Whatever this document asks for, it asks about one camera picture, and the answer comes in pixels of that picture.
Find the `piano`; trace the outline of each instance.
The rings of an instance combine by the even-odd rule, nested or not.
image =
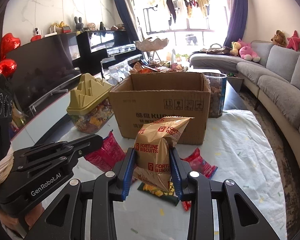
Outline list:
[[[87,31],[77,36],[80,57],[73,61],[81,73],[96,75],[110,66],[128,60],[128,64],[137,62],[143,55],[130,42],[126,31]]]

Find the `pink stuffed toy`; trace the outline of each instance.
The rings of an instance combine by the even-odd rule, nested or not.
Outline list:
[[[245,43],[241,39],[239,39],[237,42],[240,43],[240,45],[241,45],[242,48],[243,47],[249,47],[249,48],[251,48],[251,43]]]
[[[260,61],[260,57],[258,56],[258,54],[256,52],[254,52],[253,49],[248,46],[242,47],[239,50],[239,54],[240,54],[241,58],[243,58],[245,60],[253,61],[256,63]]]

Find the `window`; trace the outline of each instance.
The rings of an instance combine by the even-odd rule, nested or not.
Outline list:
[[[188,14],[184,0],[172,0],[176,13],[175,23],[166,1],[133,0],[135,16],[144,38],[169,39],[166,49],[160,51],[160,57],[165,58],[172,49],[177,54],[191,54],[203,47],[209,48],[214,43],[224,43],[228,29],[228,0],[208,0],[209,6],[204,9],[206,12],[192,3],[191,15]]]

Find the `red star plush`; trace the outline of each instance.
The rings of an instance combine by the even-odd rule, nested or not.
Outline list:
[[[288,38],[289,44],[286,47],[287,49],[294,49],[295,51],[299,50],[300,38],[297,31],[294,31],[292,37]]]

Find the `fortune biscuits bag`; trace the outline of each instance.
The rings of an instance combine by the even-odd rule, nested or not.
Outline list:
[[[175,147],[191,118],[166,116],[142,126],[134,144],[137,165],[133,176],[136,179],[169,191],[171,177],[169,146]]]

